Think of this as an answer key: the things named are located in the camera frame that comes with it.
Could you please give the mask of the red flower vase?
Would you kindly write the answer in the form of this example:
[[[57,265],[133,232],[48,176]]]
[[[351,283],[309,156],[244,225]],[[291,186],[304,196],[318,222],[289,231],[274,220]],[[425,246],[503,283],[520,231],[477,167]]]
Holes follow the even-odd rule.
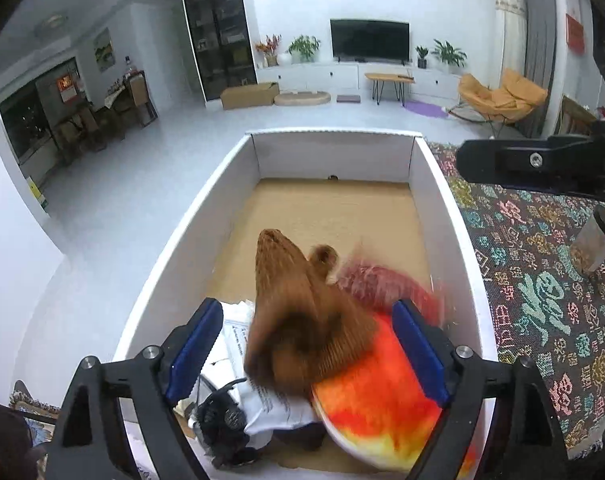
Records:
[[[281,35],[271,35],[255,43],[256,50],[263,55],[268,67],[278,65],[278,48],[281,41]]]

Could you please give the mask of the orange lounge chair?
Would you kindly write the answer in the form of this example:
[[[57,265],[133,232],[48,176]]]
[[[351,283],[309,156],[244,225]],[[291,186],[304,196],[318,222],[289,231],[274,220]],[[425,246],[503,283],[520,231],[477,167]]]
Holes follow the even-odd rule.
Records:
[[[549,91],[506,68],[496,89],[484,86],[472,74],[463,74],[458,94],[458,104],[443,111],[463,122],[488,125],[497,138],[505,126],[520,122],[545,104]]]

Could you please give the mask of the black television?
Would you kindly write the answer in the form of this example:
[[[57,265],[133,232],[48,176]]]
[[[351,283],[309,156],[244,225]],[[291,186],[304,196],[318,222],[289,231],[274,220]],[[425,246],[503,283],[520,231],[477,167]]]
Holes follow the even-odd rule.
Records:
[[[339,61],[411,61],[410,24],[407,22],[348,20],[330,21],[334,58]]]

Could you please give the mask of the brown knitted hat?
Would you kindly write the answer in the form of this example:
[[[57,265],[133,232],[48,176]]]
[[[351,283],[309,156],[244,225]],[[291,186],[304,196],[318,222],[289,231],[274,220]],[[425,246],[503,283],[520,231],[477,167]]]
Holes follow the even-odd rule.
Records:
[[[248,372],[290,396],[339,374],[370,351],[373,315],[329,282],[339,255],[329,245],[305,255],[277,229],[264,229],[255,258],[256,302]]]

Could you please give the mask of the green potted plant left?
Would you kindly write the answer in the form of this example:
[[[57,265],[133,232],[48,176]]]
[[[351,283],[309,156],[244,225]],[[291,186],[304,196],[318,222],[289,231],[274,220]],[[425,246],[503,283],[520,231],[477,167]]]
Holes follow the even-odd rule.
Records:
[[[320,50],[321,41],[316,36],[300,35],[289,45],[287,51],[296,55],[300,62],[313,62]]]

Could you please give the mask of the black glass display cabinet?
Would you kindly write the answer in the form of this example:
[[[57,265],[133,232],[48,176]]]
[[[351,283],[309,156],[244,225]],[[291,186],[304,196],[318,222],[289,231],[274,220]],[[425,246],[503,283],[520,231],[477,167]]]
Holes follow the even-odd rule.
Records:
[[[256,81],[244,0],[183,0],[205,99]]]

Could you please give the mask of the patterned woven tablecloth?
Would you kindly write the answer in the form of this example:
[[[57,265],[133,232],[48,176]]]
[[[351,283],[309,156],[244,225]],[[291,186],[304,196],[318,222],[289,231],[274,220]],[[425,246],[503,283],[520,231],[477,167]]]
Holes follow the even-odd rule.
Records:
[[[571,260],[595,202],[469,183],[455,169],[455,146],[429,149],[470,235],[499,360],[532,358],[569,457],[596,450],[605,428],[605,260],[589,275]]]

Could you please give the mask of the dark wooden side table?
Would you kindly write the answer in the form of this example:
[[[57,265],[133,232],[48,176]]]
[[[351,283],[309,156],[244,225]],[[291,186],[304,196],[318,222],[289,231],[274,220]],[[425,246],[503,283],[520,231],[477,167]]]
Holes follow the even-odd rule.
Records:
[[[588,107],[580,105],[569,96],[563,96],[557,134],[590,136],[592,126],[597,121],[597,116]]]

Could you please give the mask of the clear jar black lid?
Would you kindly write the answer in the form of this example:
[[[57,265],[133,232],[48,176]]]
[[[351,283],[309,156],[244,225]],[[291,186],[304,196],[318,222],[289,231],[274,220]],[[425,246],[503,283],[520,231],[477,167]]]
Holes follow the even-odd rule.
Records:
[[[572,245],[569,256],[579,274],[591,274],[605,260],[605,207],[595,205]]]

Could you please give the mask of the white tv console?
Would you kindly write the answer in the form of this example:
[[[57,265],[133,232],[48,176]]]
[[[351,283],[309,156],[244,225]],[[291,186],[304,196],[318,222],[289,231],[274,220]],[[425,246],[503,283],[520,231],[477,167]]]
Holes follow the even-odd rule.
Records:
[[[258,82],[277,82],[282,92],[326,91],[332,96],[359,94],[363,99],[420,101],[438,105],[459,100],[460,76],[413,65],[357,62],[296,63],[258,68]]]

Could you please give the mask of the white cardboard storage box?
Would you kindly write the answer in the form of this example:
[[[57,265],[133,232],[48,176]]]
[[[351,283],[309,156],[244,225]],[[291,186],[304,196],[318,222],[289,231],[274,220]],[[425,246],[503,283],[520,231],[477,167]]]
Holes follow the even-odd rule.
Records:
[[[255,295],[261,230],[333,246],[432,289],[455,344],[497,355],[484,280],[459,208],[420,133],[284,128],[247,133],[198,190],[131,310],[116,360],[163,341],[206,297]]]

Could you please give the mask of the purple floor mat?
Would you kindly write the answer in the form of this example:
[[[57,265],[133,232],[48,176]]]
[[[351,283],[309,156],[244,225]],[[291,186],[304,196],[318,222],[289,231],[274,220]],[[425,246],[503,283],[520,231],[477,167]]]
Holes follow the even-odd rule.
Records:
[[[424,103],[420,101],[406,101],[403,107],[409,112],[430,118],[447,118],[448,113],[435,104]]]

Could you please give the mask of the white printed snack packet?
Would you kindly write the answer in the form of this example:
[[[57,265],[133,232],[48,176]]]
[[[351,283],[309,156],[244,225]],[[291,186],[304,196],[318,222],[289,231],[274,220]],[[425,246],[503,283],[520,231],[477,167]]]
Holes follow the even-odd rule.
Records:
[[[221,305],[222,327],[200,374],[217,389],[240,379],[230,394],[245,415],[245,434],[252,440],[266,440],[275,431],[297,430],[319,422],[308,400],[265,386],[254,372],[248,372],[246,354],[255,304],[245,300]]]

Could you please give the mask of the orange plush fish toy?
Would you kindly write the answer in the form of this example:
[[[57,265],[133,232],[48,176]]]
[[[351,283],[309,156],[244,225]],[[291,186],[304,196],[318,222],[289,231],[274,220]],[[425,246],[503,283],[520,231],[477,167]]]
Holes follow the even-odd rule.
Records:
[[[369,352],[312,388],[313,407],[334,442],[383,470],[410,471],[441,414],[415,376],[388,314],[375,313]]]

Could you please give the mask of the round beige floor cushion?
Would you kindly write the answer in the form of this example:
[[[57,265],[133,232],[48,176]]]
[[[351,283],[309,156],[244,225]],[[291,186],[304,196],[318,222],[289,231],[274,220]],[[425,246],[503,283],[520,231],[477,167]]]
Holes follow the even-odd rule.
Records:
[[[331,102],[331,94],[326,91],[283,92],[274,97],[276,106],[318,106]]]

